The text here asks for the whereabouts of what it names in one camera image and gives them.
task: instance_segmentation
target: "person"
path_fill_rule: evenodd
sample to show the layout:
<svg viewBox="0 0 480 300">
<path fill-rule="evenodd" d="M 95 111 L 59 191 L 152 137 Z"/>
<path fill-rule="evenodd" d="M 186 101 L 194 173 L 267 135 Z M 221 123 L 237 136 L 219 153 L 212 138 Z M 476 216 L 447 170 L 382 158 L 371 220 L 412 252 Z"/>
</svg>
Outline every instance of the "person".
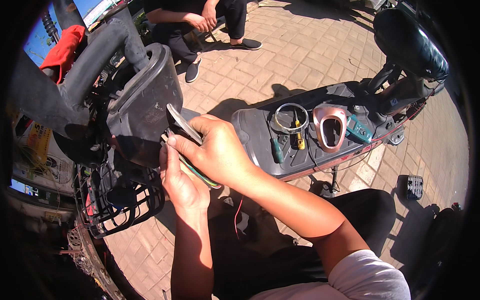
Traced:
<svg viewBox="0 0 480 300">
<path fill-rule="evenodd" d="M 247 16 L 246 0 L 144 0 L 148 21 L 156 24 L 154 42 L 167 45 L 173 59 L 188 64 L 185 81 L 197 79 L 202 59 L 188 48 L 183 36 L 196 28 L 208 32 L 216 26 L 218 17 L 225 16 L 232 48 L 258 50 L 262 43 L 244 38 Z"/>
<path fill-rule="evenodd" d="M 388 193 L 369 189 L 328 202 L 254 165 L 231 123 L 201 115 L 190 124 L 203 135 L 201 146 L 173 135 L 160 150 L 160 176 L 177 214 L 173 299 L 210 299 L 211 293 L 252 300 L 410 299 L 403 274 L 378 258 L 395 220 Z M 268 257 L 242 248 L 232 216 L 232 225 L 220 229 L 223 215 L 207 220 L 209 190 L 180 165 L 179 153 L 313 246 L 290 246 Z"/>
</svg>

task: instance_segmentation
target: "multimeter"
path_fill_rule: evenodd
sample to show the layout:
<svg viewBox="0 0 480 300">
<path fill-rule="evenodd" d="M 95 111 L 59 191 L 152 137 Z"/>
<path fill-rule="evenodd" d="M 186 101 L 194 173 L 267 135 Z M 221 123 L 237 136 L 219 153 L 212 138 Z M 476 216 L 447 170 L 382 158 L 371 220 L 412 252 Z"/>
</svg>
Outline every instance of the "multimeter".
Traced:
<svg viewBox="0 0 480 300">
<path fill-rule="evenodd" d="M 370 144 L 372 142 L 372 132 L 365 127 L 355 115 L 347 118 L 347 131 L 345 132 L 345 136 L 349 136 L 350 134 L 363 143 Z"/>
</svg>

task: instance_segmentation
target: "white sleeve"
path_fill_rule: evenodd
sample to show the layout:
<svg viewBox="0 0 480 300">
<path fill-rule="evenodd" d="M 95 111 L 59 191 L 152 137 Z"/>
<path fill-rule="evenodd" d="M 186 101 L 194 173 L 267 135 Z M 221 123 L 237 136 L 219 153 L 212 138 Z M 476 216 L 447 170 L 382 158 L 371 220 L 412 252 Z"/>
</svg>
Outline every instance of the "white sleeve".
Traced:
<svg viewBox="0 0 480 300">
<path fill-rule="evenodd" d="M 371 250 L 359 250 L 342 259 L 330 273 L 328 283 L 352 300 L 410 299 L 402 272 Z"/>
</svg>

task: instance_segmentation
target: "poster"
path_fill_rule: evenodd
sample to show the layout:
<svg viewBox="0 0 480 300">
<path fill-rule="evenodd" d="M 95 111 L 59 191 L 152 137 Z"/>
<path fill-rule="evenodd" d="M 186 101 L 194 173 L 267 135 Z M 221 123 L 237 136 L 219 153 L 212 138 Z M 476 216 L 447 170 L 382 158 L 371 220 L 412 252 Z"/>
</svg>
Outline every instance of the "poster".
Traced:
<svg viewBox="0 0 480 300">
<path fill-rule="evenodd" d="M 7 113 L 13 129 L 13 174 L 26 183 L 73 195 L 74 162 L 60 150 L 52 130 L 11 107 Z"/>
</svg>

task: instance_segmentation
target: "brick pavement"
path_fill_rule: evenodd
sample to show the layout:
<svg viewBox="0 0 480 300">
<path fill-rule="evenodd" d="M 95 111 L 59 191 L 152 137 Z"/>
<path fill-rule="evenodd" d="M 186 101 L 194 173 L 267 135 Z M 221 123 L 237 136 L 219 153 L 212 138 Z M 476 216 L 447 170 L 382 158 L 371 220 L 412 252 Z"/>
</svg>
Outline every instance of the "brick pavement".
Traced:
<svg viewBox="0 0 480 300">
<path fill-rule="evenodd" d="M 186 84 L 184 74 L 179 75 L 184 107 L 228 119 L 233 111 L 261 101 L 373 77 L 385 63 L 385 55 L 373 40 L 371 20 L 363 12 L 347 14 L 299 0 L 262 1 L 248 15 L 245 36 L 262 41 L 263 48 L 202 53 L 199 79 Z M 221 30 L 215 36 L 228 42 Z M 338 174 L 340 194 L 371 187 L 394 196 L 397 220 L 381 258 L 397 268 L 413 262 L 413 245 L 422 239 L 428 224 L 425 212 L 432 204 L 443 209 L 452 202 L 463 203 L 468 178 L 467 135 L 447 91 L 432 97 L 422 113 L 405 124 L 405 134 L 399 146 L 381 145 L 364 159 L 340 165 L 343 168 L 363 159 Z M 425 195 L 419 202 L 405 203 L 396 195 L 401 174 L 423 176 Z M 322 172 L 313 176 L 331 180 L 330 174 Z M 309 189 L 311 182 L 305 177 L 290 184 Z M 298 237 L 278 220 L 277 225 L 281 232 Z M 170 299 L 175 237 L 167 227 L 153 217 L 106 240 L 140 294 L 163 299 L 165 289 Z"/>
</svg>

